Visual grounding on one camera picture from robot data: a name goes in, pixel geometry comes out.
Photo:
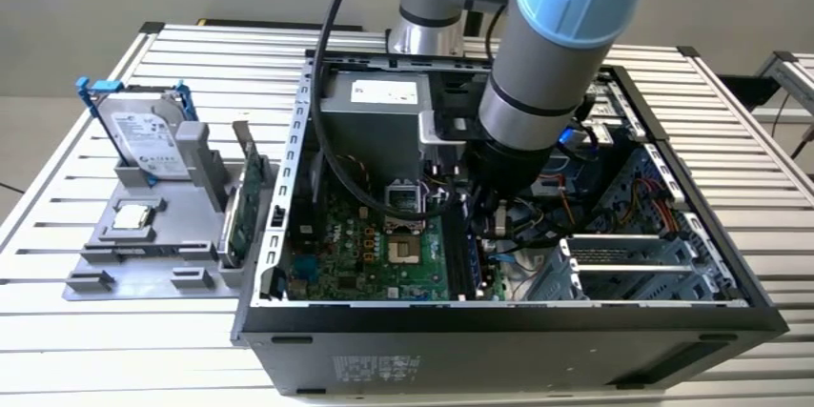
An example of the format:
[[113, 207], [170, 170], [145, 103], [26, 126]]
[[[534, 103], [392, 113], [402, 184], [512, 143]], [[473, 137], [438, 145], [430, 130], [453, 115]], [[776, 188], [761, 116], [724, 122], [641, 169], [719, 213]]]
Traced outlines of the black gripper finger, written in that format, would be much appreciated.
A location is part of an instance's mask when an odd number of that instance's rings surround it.
[[492, 235], [496, 229], [498, 200], [494, 192], [481, 192], [472, 210], [472, 232], [474, 235]]
[[497, 239], [512, 239], [529, 222], [529, 206], [514, 200], [502, 200], [497, 209]]

